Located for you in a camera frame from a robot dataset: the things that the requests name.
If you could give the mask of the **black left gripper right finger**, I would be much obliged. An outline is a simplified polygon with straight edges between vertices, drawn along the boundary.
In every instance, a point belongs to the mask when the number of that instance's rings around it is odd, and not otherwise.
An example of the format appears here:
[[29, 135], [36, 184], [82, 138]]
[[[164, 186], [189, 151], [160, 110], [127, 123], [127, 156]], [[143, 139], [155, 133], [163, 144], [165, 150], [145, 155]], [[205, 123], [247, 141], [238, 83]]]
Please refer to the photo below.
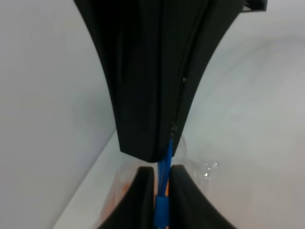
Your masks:
[[183, 165], [169, 175], [170, 229], [234, 229], [207, 200]]

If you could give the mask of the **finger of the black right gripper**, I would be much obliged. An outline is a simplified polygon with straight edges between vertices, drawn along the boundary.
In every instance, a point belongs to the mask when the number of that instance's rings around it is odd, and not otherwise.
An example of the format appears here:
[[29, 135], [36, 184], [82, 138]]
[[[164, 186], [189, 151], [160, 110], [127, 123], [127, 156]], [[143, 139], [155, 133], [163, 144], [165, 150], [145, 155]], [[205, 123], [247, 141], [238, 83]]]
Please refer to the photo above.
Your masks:
[[120, 150], [146, 162], [160, 160], [161, 1], [78, 0], [75, 4], [102, 64]]
[[242, 0], [164, 0], [158, 158], [176, 148], [203, 73], [244, 6]]

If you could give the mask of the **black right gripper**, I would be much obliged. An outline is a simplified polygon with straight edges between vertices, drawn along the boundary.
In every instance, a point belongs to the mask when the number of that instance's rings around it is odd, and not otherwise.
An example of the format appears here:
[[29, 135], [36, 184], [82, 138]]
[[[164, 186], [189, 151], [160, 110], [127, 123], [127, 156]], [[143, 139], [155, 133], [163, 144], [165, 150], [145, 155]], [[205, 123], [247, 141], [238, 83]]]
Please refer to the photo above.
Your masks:
[[244, 0], [242, 12], [266, 11], [268, 0]]

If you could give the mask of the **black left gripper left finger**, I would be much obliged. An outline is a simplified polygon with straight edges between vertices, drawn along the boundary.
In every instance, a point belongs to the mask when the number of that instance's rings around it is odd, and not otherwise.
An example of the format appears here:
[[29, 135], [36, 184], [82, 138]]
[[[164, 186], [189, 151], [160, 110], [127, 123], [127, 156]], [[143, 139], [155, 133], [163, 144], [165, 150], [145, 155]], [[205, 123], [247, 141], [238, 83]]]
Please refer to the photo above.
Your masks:
[[100, 229], [152, 229], [154, 216], [154, 169], [139, 167], [127, 193]]

